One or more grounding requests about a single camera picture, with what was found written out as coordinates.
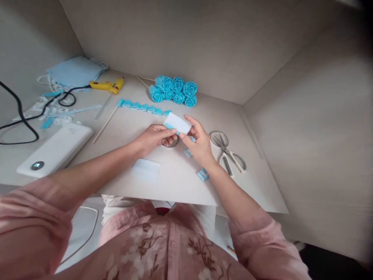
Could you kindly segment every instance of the beige wall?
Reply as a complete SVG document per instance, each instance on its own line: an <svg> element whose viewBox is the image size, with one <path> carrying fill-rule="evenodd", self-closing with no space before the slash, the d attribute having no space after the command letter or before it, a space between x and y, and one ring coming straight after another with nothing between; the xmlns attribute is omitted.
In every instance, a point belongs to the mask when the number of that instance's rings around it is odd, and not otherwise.
<svg viewBox="0 0 373 280"><path fill-rule="evenodd" d="M246 104L290 215L286 236L368 262L373 225L373 71L343 13Z"/></svg>
<svg viewBox="0 0 373 280"><path fill-rule="evenodd" d="M61 0L84 52L244 104L333 17L334 0Z"/></svg>
<svg viewBox="0 0 373 280"><path fill-rule="evenodd" d="M0 0L0 80L33 105L47 87L45 70L83 50L58 0ZM14 98L0 88L0 125L18 116Z"/></svg>

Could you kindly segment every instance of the hand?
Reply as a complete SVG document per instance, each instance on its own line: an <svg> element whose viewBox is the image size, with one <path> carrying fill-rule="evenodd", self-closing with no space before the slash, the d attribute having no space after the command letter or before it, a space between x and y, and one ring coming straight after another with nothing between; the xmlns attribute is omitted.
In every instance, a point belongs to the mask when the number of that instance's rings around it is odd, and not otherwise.
<svg viewBox="0 0 373 280"><path fill-rule="evenodd" d="M139 149L140 157L145 157L161 144L172 144L173 140L177 139L176 132L176 128L168 129L161 124L151 124L133 141L133 144Z"/></svg>
<svg viewBox="0 0 373 280"><path fill-rule="evenodd" d="M210 136L203 129L199 121L188 115L184 115L184 118L193 125L188 135L192 135L195 138L195 143L184 133L179 133L181 140L204 168L216 163L211 152Z"/></svg>

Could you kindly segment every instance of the pink shirt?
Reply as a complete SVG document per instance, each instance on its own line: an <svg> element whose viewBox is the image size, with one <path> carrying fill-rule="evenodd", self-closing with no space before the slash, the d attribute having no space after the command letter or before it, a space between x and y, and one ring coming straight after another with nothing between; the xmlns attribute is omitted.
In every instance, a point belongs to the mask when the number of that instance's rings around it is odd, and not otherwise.
<svg viewBox="0 0 373 280"><path fill-rule="evenodd" d="M239 262L180 205L165 217L144 202L112 217L99 248L54 275L81 204L42 178L0 198L1 279L310 279L295 246L263 209L230 222Z"/></svg>

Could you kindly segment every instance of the person's left hand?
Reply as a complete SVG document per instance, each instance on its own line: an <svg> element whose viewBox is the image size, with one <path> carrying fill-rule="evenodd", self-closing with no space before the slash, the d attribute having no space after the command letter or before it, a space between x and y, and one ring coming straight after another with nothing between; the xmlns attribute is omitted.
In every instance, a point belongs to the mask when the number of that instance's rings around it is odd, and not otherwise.
<svg viewBox="0 0 373 280"><path fill-rule="evenodd" d="M161 124L151 124L133 143L139 147L141 157L150 154L159 145L170 145L177 139L177 129L168 129Z"/></svg>

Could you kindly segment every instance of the white power bank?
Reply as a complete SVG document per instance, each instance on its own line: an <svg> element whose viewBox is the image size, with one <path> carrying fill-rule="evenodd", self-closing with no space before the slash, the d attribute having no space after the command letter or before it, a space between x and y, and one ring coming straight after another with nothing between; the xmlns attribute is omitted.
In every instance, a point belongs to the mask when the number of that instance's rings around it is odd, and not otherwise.
<svg viewBox="0 0 373 280"><path fill-rule="evenodd" d="M75 123L65 125L26 159L17 173L42 178L66 167L92 135L92 128Z"/></svg>

